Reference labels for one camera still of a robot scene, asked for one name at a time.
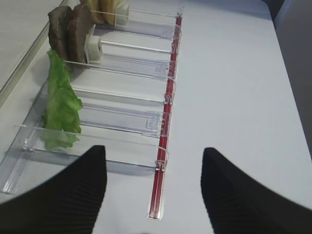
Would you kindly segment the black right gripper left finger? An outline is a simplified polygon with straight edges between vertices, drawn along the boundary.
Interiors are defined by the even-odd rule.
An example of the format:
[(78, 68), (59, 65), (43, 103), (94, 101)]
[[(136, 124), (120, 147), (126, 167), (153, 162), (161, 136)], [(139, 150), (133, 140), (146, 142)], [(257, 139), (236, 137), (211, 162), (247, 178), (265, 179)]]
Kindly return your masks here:
[(2, 234), (90, 234), (107, 185), (106, 152), (94, 145), (41, 185), (1, 204)]

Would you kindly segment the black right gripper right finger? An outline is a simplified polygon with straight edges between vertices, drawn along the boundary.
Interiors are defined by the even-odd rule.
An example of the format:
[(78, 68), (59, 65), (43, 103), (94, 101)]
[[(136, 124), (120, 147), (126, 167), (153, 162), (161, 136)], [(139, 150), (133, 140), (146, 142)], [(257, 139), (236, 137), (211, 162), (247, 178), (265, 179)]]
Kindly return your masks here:
[(215, 234), (310, 234), (312, 211), (263, 186), (217, 149), (204, 149), (201, 193)]

